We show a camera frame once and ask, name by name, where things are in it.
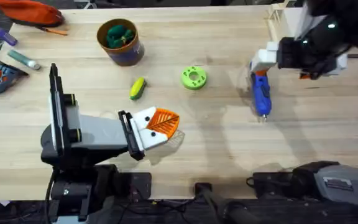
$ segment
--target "green plush toy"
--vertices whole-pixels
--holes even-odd
[[[107,36],[118,39],[122,37],[126,31],[127,29],[123,25],[116,25],[109,29],[109,31],[107,32]]]
[[[109,29],[106,40],[109,48],[117,49],[130,43],[134,37],[132,30],[126,29],[123,25],[116,25]]]

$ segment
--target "brown pot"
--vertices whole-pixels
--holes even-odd
[[[118,48],[111,49],[106,40],[107,33],[110,28],[115,25],[123,25],[127,29],[135,32],[134,39],[127,45]],[[105,22],[98,30],[97,34],[98,42],[103,50],[113,59],[118,65],[128,66],[135,65],[144,55],[144,46],[139,41],[139,33],[136,26],[126,19],[112,19]]]

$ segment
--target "green ring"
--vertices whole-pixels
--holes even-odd
[[[194,72],[198,75],[196,80],[190,78],[190,74]],[[206,72],[196,66],[187,67],[181,73],[181,82],[189,90],[199,90],[202,88],[206,83],[206,78]]]

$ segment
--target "orange pouch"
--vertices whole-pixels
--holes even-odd
[[[60,26],[62,13],[52,6],[28,0],[0,0],[0,9],[17,24],[37,27]]]

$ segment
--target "marker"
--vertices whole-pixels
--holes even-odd
[[[7,54],[14,60],[17,60],[18,62],[28,66],[31,69],[38,70],[41,68],[41,66],[35,60],[29,59],[28,57],[20,54],[15,50],[10,50]]]
[[[2,28],[0,28],[0,38],[2,40],[5,40],[5,42],[7,42],[11,46],[15,46],[17,44],[17,39]]]

